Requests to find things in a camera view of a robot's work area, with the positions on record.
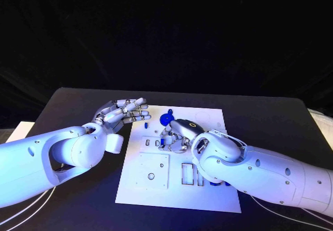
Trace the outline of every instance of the rectangular cutout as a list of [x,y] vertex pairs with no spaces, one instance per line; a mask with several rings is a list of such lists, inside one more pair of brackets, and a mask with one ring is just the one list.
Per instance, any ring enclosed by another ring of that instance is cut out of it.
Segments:
[[195,185],[192,164],[182,163],[182,184]]
[[199,170],[196,170],[196,179],[197,179],[197,186],[203,186],[203,176],[199,173]]

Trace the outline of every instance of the black tablecloth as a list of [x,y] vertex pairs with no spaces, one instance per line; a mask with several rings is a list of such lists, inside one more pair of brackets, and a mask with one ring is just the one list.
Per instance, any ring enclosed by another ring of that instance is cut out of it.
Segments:
[[[151,105],[222,109],[229,135],[248,145],[277,151],[333,170],[329,144],[304,103],[291,98],[61,88],[50,98],[29,136],[84,125],[107,101],[140,97]],[[241,192],[241,214],[115,204],[130,129],[131,125],[125,125],[118,132],[124,136],[121,153],[105,153],[99,164],[56,187],[48,204],[16,230],[320,230],[270,213],[249,195]],[[0,220],[17,213],[32,201],[33,199],[1,208]],[[25,220],[40,204],[37,202],[0,230]],[[267,202],[262,204],[285,216],[329,227],[300,208]]]

